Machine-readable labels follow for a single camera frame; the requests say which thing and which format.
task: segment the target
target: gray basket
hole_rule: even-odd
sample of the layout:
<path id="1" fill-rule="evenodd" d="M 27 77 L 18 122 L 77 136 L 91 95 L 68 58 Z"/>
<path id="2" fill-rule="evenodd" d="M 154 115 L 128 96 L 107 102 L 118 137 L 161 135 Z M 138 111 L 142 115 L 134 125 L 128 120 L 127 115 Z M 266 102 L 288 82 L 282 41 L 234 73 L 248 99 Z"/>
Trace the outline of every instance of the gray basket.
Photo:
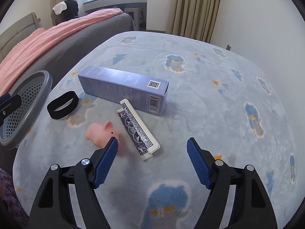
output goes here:
<path id="1" fill-rule="evenodd" d="M 45 70 L 24 80 L 11 94 L 20 95 L 22 103 L 0 127 L 0 144 L 7 150 L 15 148 L 34 123 L 52 87 L 52 77 Z"/>

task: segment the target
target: rectangular cardboard box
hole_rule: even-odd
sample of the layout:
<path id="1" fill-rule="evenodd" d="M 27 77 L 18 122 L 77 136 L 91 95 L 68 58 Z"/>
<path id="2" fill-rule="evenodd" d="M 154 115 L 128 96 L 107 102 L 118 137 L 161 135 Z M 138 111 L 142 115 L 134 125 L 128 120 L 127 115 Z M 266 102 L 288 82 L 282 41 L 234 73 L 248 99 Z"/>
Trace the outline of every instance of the rectangular cardboard box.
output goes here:
<path id="1" fill-rule="evenodd" d="M 165 110 L 168 81 L 97 66 L 87 66 L 78 78 L 89 95 L 116 103 L 126 98 L 134 109 L 159 116 Z"/>

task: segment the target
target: pink blanket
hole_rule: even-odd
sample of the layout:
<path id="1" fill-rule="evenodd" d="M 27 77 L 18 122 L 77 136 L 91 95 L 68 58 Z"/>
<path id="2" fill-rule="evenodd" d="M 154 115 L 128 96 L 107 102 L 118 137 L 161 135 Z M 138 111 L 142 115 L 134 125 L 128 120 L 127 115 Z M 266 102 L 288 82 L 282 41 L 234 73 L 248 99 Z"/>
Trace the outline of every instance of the pink blanket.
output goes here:
<path id="1" fill-rule="evenodd" d="M 35 30 L 29 37 L 14 46 L 0 63 L 0 96 L 9 91 L 31 63 L 54 45 L 91 24 L 122 13 L 119 8 L 104 9 L 63 22 L 50 29 L 38 28 Z"/>

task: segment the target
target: gray bed sheet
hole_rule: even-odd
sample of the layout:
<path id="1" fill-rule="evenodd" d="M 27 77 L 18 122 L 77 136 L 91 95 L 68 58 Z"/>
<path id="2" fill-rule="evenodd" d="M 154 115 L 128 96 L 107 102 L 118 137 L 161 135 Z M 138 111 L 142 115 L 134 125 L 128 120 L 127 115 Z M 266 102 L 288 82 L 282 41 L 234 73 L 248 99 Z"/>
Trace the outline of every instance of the gray bed sheet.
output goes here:
<path id="1" fill-rule="evenodd" d="M 9 93 L 39 70 L 46 70 L 52 75 L 54 88 L 65 74 L 97 46 L 116 34 L 134 30 L 132 17 L 125 13 L 85 27 L 62 40 L 33 62 L 17 79 Z"/>

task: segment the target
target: pig's ear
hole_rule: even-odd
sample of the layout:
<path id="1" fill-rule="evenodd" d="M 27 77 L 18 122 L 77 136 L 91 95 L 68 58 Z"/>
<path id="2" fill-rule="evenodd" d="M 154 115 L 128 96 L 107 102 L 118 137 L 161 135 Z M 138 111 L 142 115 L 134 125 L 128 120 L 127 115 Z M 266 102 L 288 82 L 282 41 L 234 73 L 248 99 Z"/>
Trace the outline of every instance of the pig's ear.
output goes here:
<path id="1" fill-rule="evenodd" d="M 104 125 L 104 129 L 113 128 L 113 124 L 111 121 L 107 121 Z"/>

